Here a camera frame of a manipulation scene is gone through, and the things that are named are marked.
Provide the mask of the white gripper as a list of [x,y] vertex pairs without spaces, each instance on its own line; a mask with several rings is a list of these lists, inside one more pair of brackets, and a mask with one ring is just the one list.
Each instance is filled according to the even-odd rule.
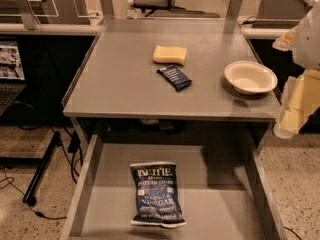
[[309,68],[299,77],[290,76],[285,83],[281,108],[273,127],[275,136],[290,139],[298,134],[309,117],[320,108],[320,4],[278,37],[274,49],[291,51],[296,64]]

